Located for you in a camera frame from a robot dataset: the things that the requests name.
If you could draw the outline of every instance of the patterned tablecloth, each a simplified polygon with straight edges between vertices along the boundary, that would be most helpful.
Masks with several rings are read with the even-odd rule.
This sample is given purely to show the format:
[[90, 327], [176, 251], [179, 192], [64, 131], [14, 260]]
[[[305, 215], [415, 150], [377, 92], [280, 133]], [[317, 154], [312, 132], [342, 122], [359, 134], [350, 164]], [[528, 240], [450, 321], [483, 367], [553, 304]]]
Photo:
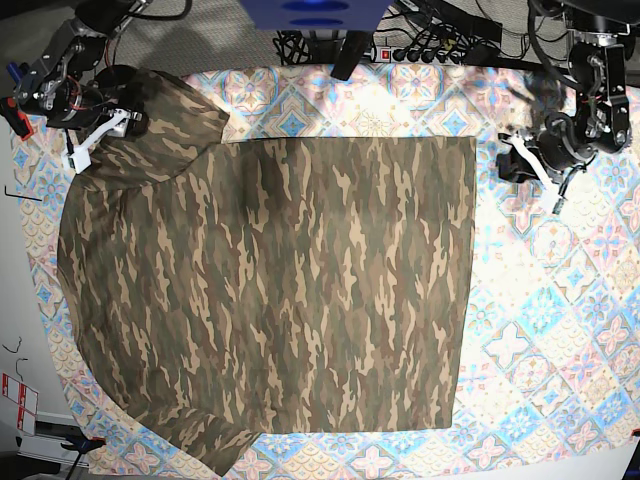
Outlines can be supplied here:
[[[531, 75], [427, 66], [325, 67], [193, 75], [231, 113], [224, 140], [282, 136], [472, 135], [478, 139], [473, 284], [453, 426], [389, 434], [263, 435], [230, 478], [447, 475], [585, 455], [640, 427], [640, 142], [600, 155], [569, 190], [560, 218], [531, 184], [497, 179], [498, 131], [539, 121], [572, 99]], [[640, 93], [630, 90], [640, 124]], [[13, 139], [26, 248], [51, 355], [78, 424], [107, 446], [101, 474], [215, 475], [123, 413], [96, 384], [71, 337], [56, 280], [58, 222], [72, 173], [41, 120]]]

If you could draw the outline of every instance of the white bracket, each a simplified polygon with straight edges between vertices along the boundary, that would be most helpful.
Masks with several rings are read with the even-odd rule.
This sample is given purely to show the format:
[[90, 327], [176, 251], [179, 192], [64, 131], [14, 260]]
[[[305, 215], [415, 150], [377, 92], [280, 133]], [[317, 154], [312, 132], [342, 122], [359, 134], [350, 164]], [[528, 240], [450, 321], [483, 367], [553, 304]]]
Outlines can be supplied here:
[[547, 175], [547, 171], [540, 163], [540, 160], [538, 160], [538, 157], [525, 146], [525, 140], [520, 133], [512, 135], [511, 138], [509, 138], [509, 143], [511, 143], [520, 156], [531, 165], [540, 183], [542, 183], [542, 198], [540, 199], [542, 208], [548, 213], [553, 212], [558, 201], [562, 199], [559, 193], [559, 187], [551, 181], [551, 178]]
[[131, 112], [118, 108], [114, 110], [113, 117], [96, 128], [80, 145], [74, 146], [72, 154], [69, 153], [65, 146], [64, 152], [62, 152], [62, 163], [64, 167], [74, 168], [76, 173], [82, 173], [91, 165], [91, 156], [89, 155], [91, 146], [102, 140], [102, 137], [115, 129], [120, 123], [127, 122], [133, 115]]

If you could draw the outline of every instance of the camouflage fabric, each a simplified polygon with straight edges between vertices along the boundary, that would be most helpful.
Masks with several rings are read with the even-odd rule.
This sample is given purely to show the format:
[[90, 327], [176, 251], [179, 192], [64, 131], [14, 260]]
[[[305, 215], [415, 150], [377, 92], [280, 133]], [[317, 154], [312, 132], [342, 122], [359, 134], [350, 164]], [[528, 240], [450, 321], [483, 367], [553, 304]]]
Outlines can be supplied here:
[[104, 390], [219, 474], [261, 432], [449, 427], [475, 141], [221, 145], [226, 114], [140, 78], [149, 132], [103, 141], [60, 226], [74, 336]]

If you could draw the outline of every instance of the silver screw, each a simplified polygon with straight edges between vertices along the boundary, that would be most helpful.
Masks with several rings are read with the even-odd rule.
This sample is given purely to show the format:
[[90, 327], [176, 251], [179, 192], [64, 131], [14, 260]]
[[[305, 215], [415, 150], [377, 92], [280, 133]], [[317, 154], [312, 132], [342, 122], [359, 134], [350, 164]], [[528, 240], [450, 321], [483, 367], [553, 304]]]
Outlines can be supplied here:
[[623, 130], [620, 130], [616, 133], [616, 145], [624, 145], [624, 142], [627, 141], [627, 134], [624, 133]]

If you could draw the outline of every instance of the blue device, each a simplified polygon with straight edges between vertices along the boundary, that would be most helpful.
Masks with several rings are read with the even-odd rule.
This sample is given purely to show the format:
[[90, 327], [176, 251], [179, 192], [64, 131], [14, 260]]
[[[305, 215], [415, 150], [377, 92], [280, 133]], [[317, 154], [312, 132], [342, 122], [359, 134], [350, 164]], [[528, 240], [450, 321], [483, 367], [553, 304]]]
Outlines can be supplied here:
[[261, 30], [375, 31], [390, 0], [240, 0]]

